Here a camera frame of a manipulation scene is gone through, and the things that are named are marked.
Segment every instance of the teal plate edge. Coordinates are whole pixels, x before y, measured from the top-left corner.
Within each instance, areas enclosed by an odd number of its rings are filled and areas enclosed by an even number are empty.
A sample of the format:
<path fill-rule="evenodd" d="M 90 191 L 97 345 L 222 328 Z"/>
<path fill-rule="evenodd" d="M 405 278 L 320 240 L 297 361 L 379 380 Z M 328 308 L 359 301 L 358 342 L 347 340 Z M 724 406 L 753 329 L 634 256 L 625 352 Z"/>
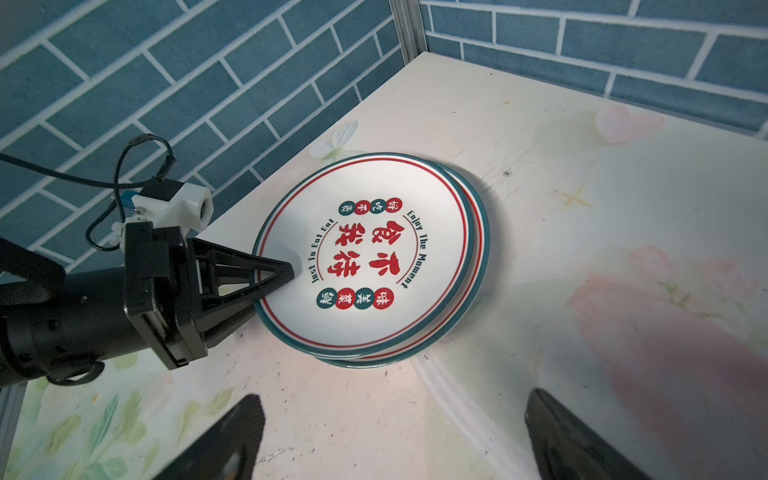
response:
<path fill-rule="evenodd" d="M 467 184 L 467 189 L 469 190 L 469 193 L 472 195 L 472 197 L 477 201 L 478 207 L 480 209 L 480 218 L 482 219 L 483 229 L 486 232 L 485 239 L 483 240 L 484 249 L 483 249 L 483 257 L 480 260 L 480 272 L 479 272 L 479 278 L 478 281 L 475 282 L 475 285 L 472 286 L 472 289 L 469 290 L 469 295 L 467 295 L 466 300 L 464 303 L 459 307 L 456 314 L 451 318 L 448 323 L 446 323 L 440 330 L 437 331 L 433 336 L 431 336 L 429 339 L 427 339 L 425 342 L 418 344 L 416 347 L 410 350 L 406 350 L 405 352 L 399 353 L 395 356 L 391 356 L 386 359 L 381 360 L 370 360 L 368 362 L 345 362 L 344 360 L 331 360 L 331 359 L 321 359 L 318 358 L 318 360 L 328 363 L 330 365 L 334 366 L 340 366 L 347 369 L 373 369 L 380 366 L 388 366 L 392 365 L 393 363 L 400 362 L 402 360 L 408 359 L 411 356 L 416 355 L 417 353 L 420 353 L 427 347 L 431 346 L 433 343 L 440 340 L 445 334 L 451 331 L 454 326 L 459 322 L 459 320 L 462 319 L 466 311 L 469 309 L 470 306 L 472 306 L 472 303 L 475 301 L 475 297 L 478 294 L 478 291 L 480 290 L 480 286 L 482 285 L 482 281 L 485 278 L 485 271 L 488 268 L 488 259 L 490 258 L 491 253 L 491 232 L 489 230 L 490 226 L 488 225 L 488 213 L 485 211 L 485 205 L 483 205 L 482 200 L 480 199 L 480 195 L 477 193 L 475 188 L 470 184 L 466 178 L 464 178 L 462 175 L 460 175 L 455 170 L 451 169 L 450 167 L 446 167 L 443 164 L 438 164 L 436 162 L 432 162 L 435 166 L 438 168 L 441 168 L 445 171 L 448 171 L 450 174 L 454 174 L 456 177 L 461 178 L 464 180 L 464 183 Z"/>
<path fill-rule="evenodd" d="M 330 168 L 338 167 L 339 164 L 341 164 L 341 163 L 347 163 L 347 162 L 350 162 L 350 161 L 354 161 L 355 159 L 358 159 L 358 158 L 373 157 L 373 156 L 376 156 L 376 155 L 382 155 L 382 156 L 392 155 L 392 156 L 396 156 L 396 157 L 405 157 L 405 158 L 413 160 L 413 161 L 415 161 L 417 163 L 424 164 L 424 165 L 427 165 L 429 167 L 434 167 L 439 172 L 441 171 L 443 173 L 443 177 L 445 178 L 445 180 L 447 180 L 456 189 L 456 191 L 458 192 L 458 196 L 459 196 L 459 198 L 462 201 L 462 204 L 464 206 L 465 212 L 467 213 L 467 223 L 468 223 L 468 226 L 469 226 L 469 231 L 470 232 L 474 232 L 475 231 L 475 218 L 474 218 L 474 215 L 472 215 L 472 209 L 471 209 L 471 206 L 469 205 L 468 200 L 465 198 L 465 195 L 462 194 L 462 191 L 463 191 L 462 186 L 459 185 L 453 178 L 451 178 L 450 175 L 445 173 L 445 169 L 443 168 L 442 165 L 437 164 L 435 162 L 424 160 L 422 158 L 413 157 L 412 155 L 397 154 L 397 153 L 393 153 L 393 152 L 375 152 L 375 153 L 372 153 L 372 154 L 356 155 L 355 157 L 345 158 L 342 161 L 336 162 L 336 163 L 331 164 L 331 165 L 327 165 L 326 167 L 323 167 L 323 168 L 315 171 L 314 173 L 312 173 L 308 177 L 306 177 L 303 180 L 301 180 L 294 188 L 292 188 L 287 194 L 285 194 L 285 196 L 283 198 L 281 198 L 279 202 L 277 202 L 277 205 L 275 205 L 275 207 L 270 212 L 269 216 L 266 218 L 266 221 L 264 222 L 264 225 L 262 225 L 261 226 L 261 230 L 259 230 L 258 237 L 256 237 L 256 242 L 253 244 L 253 255 L 257 255 L 256 251 L 257 251 L 257 248 L 258 248 L 259 243 L 261 241 L 261 237 L 264 234 L 264 227 L 267 224 L 269 224 L 269 222 L 272 220 L 272 218 L 274 217 L 274 215 L 277 212 L 277 209 L 280 207 L 280 205 L 282 205 L 283 202 L 291 194 L 293 194 L 293 192 L 296 191 L 296 189 L 300 185 L 304 184 L 304 182 L 306 182 L 307 179 L 309 179 L 311 177 L 315 177 L 317 174 L 319 174 L 321 172 L 324 172 L 325 170 L 329 170 Z M 468 247 L 467 251 L 471 252 L 471 251 L 473 251 L 475 249 L 475 236 L 474 235 L 469 235 L 468 236 L 467 244 L 468 244 L 467 245 L 467 247 Z M 457 279 L 456 283 L 449 290 L 449 293 L 448 293 L 448 295 L 445 296 L 445 299 L 443 299 L 443 301 L 437 306 L 437 308 L 435 308 L 434 312 L 430 313 L 427 317 L 422 319 L 418 324 L 416 324 L 414 326 L 411 326 L 410 328 L 408 328 L 405 332 L 401 333 L 400 335 L 395 336 L 395 337 L 393 337 L 393 338 L 391 338 L 391 339 L 389 339 L 389 340 L 387 340 L 385 342 L 382 342 L 382 343 L 379 343 L 379 344 L 376 344 L 376 345 L 372 345 L 372 346 L 363 347 L 361 349 L 349 349 L 349 350 L 339 351 L 339 350 L 322 349 L 322 348 L 319 348 L 319 347 L 314 347 L 314 346 L 311 346 L 311 345 L 306 345 L 305 343 L 297 342 L 296 340 L 292 339 L 290 336 L 285 334 L 282 330 L 280 330 L 272 322 L 272 320 L 269 318 L 269 316 L 266 314 L 266 312 L 264 311 L 263 307 L 261 306 L 261 301 L 260 300 L 256 301 L 256 302 L 253 302 L 253 307 L 256 309 L 256 312 L 259 314 L 259 318 L 261 318 L 261 321 L 264 324 L 264 326 L 266 326 L 267 329 L 274 336 L 276 336 L 278 339 L 280 339 L 281 342 L 285 343 L 286 345 L 288 345 L 288 346 L 290 346 L 290 347 L 292 347 L 292 348 L 294 348 L 296 350 L 299 350 L 300 352 L 309 353 L 310 355 L 315 356 L 315 357 L 317 357 L 319 359 L 322 359 L 322 360 L 325 360 L 325 359 L 353 359 L 353 358 L 357 358 L 357 357 L 360 357 L 360 356 L 373 355 L 374 353 L 381 352 L 382 350 L 388 349 L 391 346 L 395 346 L 398 343 L 401 343 L 401 342 L 411 338 L 416 333 L 420 332 L 422 328 L 424 328 L 425 326 L 429 325 L 429 323 L 431 321 L 433 321 L 437 315 L 442 313 L 442 311 L 445 310 L 447 305 L 450 303 L 450 301 L 453 298 L 453 296 L 456 294 L 456 291 L 458 290 L 458 288 L 462 285 L 462 283 L 464 283 L 464 278 L 467 275 L 467 271 L 469 269 L 469 264 L 470 263 L 471 262 L 469 261 L 469 256 L 466 256 L 465 259 L 464 259 L 464 263 L 462 265 L 462 268 L 459 271 L 458 279 Z M 253 285 L 255 283 L 255 281 L 256 281 L 255 278 L 251 277 L 251 285 Z"/>

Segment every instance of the plate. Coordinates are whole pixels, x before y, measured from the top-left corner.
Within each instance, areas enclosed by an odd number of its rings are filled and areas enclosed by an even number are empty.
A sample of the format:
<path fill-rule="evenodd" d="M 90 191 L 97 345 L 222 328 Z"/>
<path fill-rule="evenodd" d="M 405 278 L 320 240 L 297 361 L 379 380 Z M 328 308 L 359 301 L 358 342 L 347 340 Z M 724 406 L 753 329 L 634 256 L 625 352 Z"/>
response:
<path fill-rule="evenodd" d="M 488 258 L 491 252 L 491 237 L 488 229 L 488 215 L 485 212 L 482 200 L 472 185 L 461 175 L 449 167 L 441 164 L 440 168 L 452 175 L 463 190 L 463 194 L 469 198 L 472 205 L 472 213 L 475 217 L 475 225 L 478 226 L 475 238 L 475 258 L 470 266 L 470 274 L 462 284 L 459 290 L 460 297 L 458 301 L 449 305 L 445 312 L 434 322 L 428 325 L 423 332 L 414 335 L 398 346 L 392 347 L 380 353 L 371 356 L 365 356 L 358 359 L 321 359 L 322 361 L 335 366 L 341 366 L 350 369 L 367 369 L 380 366 L 391 365 L 395 362 L 407 359 L 431 346 L 434 342 L 445 336 L 456 326 L 464 313 L 472 305 L 472 301 L 477 296 L 482 285 L 485 271 L 488 269 Z"/>
<path fill-rule="evenodd" d="M 272 333 L 314 356 L 396 346 L 451 302 L 472 259 L 474 219 L 434 164 L 367 154 L 318 170 L 263 225 L 254 255 L 296 278 L 256 303 Z"/>

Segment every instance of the pink flower print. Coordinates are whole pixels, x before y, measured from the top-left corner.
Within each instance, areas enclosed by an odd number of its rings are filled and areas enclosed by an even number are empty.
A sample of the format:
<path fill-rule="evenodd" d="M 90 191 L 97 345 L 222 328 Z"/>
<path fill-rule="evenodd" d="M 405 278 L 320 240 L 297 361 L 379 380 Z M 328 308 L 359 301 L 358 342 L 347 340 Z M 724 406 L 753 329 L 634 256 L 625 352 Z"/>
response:
<path fill-rule="evenodd" d="M 174 376 L 165 372 L 156 378 L 147 391 L 142 395 L 141 416 L 146 420 L 160 413 L 174 396 Z"/>
<path fill-rule="evenodd" d="M 638 247 L 630 252 L 629 257 L 639 271 L 658 283 L 667 283 L 672 278 L 672 260 L 658 247 Z"/>
<path fill-rule="evenodd" d="M 692 312 L 602 276 L 590 275 L 568 305 L 618 399 L 684 477 L 743 472 L 681 399 L 732 412 L 756 446 L 768 437 L 765 360 Z"/>
<path fill-rule="evenodd" d="M 704 264 L 704 280 L 725 300 L 744 304 L 757 290 L 757 279 L 747 279 L 734 258 L 716 258 Z"/>

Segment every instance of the black cable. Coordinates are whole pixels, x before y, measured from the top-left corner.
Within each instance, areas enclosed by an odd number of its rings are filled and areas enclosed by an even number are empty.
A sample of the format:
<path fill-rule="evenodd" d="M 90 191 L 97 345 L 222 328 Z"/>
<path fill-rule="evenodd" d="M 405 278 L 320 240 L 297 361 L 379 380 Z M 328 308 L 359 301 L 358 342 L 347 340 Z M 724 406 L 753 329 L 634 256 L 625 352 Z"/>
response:
<path fill-rule="evenodd" d="M 170 147 L 170 144 L 165 141 L 163 138 L 156 137 L 153 134 L 143 134 L 139 135 L 138 137 L 134 138 L 133 140 L 128 142 L 128 145 L 125 146 L 123 149 L 123 153 L 120 154 L 120 158 L 118 158 L 118 164 L 114 168 L 114 182 L 112 184 L 112 187 L 114 188 L 114 199 L 112 200 L 112 203 L 110 203 L 109 207 L 98 216 L 96 220 L 94 220 L 91 225 L 88 226 L 88 228 L 85 231 L 85 241 L 88 242 L 88 245 L 95 248 L 96 250 L 100 250 L 102 252 L 111 252 L 114 250 L 117 250 L 120 248 L 120 245 L 114 245 L 112 247 L 103 247 L 99 245 L 98 243 L 94 242 L 91 238 L 91 233 L 93 233 L 93 230 L 96 228 L 98 224 L 104 221 L 107 217 L 109 217 L 109 214 L 112 213 L 112 211 L 117 208 L 118 212 L 120 213 L 120 221 L 122 223 L 125 223 L 125 211 L 123 210 L 123 200 L 120 198 L 120 189 L 125 188 L 122 187 L 121 184 L 118 183 L 118 180 L 120 178 L 120 168 L 123 165 L 123 160 L 125 159 L 125 156 L 128 154 L 128 151 L 131 150 L 131 148 L 143 144 L 147 141 L 157 140 L 163 143 L 168 153 L 165 157 L 165 162 L 163 162 L 163 165 L 160 167 L 160 170 L 157 171 L 155 176 L 152 178 L 152 180 L 155 180 L 154 183 L 161 182 L 165 178 L 166 175 L 168 175 L 168 171 L 170 170 L 171 166 L 173 166 L 176 159 L 174 158 L 174 151 Z"/>
<path fill-rule="evenodd" d="M 148 141 L 159 141 L 165 146 L 167 153 L 165 155 L 165 162 L 163 162 L 163 164 L 161 165 L 160 170 L 158 170 L 157 173 L 154 175 L 154 177 L 152 177 L 149 180 L 134 182 L 132 184 L 118 183 L 118 180 L 120 178 L 120 168 L 123 164 L 123 159 L 125 159 L 125 156 L 127 155 L 128 151 L 131 148 Z M 104 219 L 109 217 L 109 214 L 111 214 L 115 208 L 119 208 L 120 219 L 123 223 L 125 223 L 125 212 L 123 211 L 123 202 L 120 199 L 120 190 L 125 190 L 128 188 L 142 188 L 142 187 L 146 187 L 147 185 L 160 183 L 161 181 L 165 180 L 165 177 L 166 175 L 168 175 L 168 171 L 170 171 L 170 168 L 174 165 L 176 158 L 174 158 L 174 150 L 170 147 L 170 144 L 164 138 L 157 137 L 153 134 L 142 134 L 132 139 L 131 141 L 129 141 L 128 145 L 126 145 L 125 149 L 123 149 L 123 153 L 120 155 L 120 158 L 118 159 L 118 164 L 114 169 L 114 179 L 112 183 L 101 182 L 98 180 L 90 180 L 83 177 L 76 177 L 74 175 L 63 174 L 62 172 L 57 172 L 56 170 L 51 170 L 50 168 L 45 168 L 39 165 L 31 164 L 27 161 L 24 161 L 19 158 L 12 157 L 6 154 L 0 154 L 0 161 L 4 161 L 11 165 L 16 165 L 17 167 L 26 168 L 27 170 L 32 170 L 39 174 L 48 175 L 49 177 L 70 181 L 80 185 L 88 185 L 89 187 L 99 187 L 99 188 L 111 188 L 114 192 L 114 199 L 112 200 L 112 203 L 109 205 L 109 207 L 107 207 L 104 213 L 99 215 L 98 218 L 94 221 L 94 223 L 91 223 L 91 225 L 88 226 L 88 228 L 85 230 L 85 240 L 88 242 L 88 245 L 95 248 L 96 250 L 101 250 L 103 252 L 111 252 L 112 250 L 117 250 L 118 248 L 120 248 L 120 245 L 115 245 L 113 247 L 102 247 L 101 245 L 99 245 L 98 243 L 94 242 L 91 239 L 91 233 L 93 233 L 94 228 L 96 228 L 98 224 L 100 224 L 101 222 L 104 221 Z"/>

